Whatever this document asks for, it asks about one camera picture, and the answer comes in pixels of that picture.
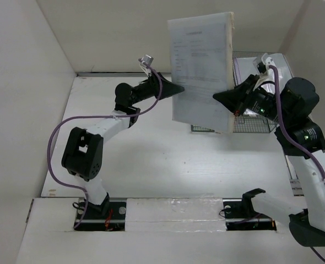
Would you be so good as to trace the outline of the clear mesh pouch beige zipper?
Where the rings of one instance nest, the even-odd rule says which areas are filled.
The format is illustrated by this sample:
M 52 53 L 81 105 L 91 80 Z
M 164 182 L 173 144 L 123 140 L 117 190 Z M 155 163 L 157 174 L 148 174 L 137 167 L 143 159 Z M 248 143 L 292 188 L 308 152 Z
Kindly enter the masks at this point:
M 172 98 L 172 119 L 231 133 L 233 115 L 213 95 L 234 88 L 234 13 L 169 20 L 172 82 L 184 92 Z

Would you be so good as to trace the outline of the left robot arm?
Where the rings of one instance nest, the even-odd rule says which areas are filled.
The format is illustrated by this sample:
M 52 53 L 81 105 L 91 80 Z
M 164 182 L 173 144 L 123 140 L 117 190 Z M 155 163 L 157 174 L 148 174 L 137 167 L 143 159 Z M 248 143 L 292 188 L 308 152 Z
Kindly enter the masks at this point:
M 104 144 L 136 123 L 140 108 L 134 107 L 134 104 L 151 97 L 163 100 L 184 90 L 184 87 L 168 81 L 160 73 L 149 74 L 148 78 L 137 86 L 122 82 L 115 88 L 112 118 L 104 118 L 86 129 L 75 127 L 71 130 L 61 165 L 69 174 L 81 179 L 82 187 L 88 192 L 88 207 L 95 217 L 105 217 L 110 204 L 109 194 L 98 177 Z

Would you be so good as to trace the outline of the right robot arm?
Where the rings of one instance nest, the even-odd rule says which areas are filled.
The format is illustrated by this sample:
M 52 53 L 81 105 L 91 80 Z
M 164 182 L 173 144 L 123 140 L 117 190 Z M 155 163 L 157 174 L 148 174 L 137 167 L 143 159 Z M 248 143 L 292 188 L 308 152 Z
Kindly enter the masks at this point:
M 287 226 L 300 245 L 325 247 L 325 139 L 310 119 L 319 96 L 304 78 L 291 78 L 275 93 L 263 85 L 258 75 L 250 75 L 234 89 L 215 93 L 213 99 L 236 116 L 249 109 L 277 124 L 275 136 L 299 177 L 307 206 L 292 206 L 256 188 L 244 193 L 230 210 L 243 218 L 266 215 Z

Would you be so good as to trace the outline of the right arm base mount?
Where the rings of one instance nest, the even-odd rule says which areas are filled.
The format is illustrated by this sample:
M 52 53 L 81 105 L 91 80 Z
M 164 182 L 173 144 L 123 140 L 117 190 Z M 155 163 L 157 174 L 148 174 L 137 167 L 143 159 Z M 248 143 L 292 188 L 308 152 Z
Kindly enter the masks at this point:
M 265 193 L 263 189 L 256 188 L 242 195 L 241 198 L 223 198 L 223 208 L 219 216 L 225 220 L 227 231 L 276 231 L 276 223 L 268 216 L 258 213 L 251 204 L 256 195 Z

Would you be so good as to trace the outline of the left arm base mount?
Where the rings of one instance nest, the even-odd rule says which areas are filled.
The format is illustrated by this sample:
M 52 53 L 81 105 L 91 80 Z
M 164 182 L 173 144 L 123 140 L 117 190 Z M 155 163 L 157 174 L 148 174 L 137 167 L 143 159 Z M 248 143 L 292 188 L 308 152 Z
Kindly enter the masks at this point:
M 88 207 L 83 213 L 84 199 L 72 203 L 76 209 L 74 230 L 79 232 L 120 232 L 125 230 L 127 199 L 111 199 L 109 209 L 102 215 Z

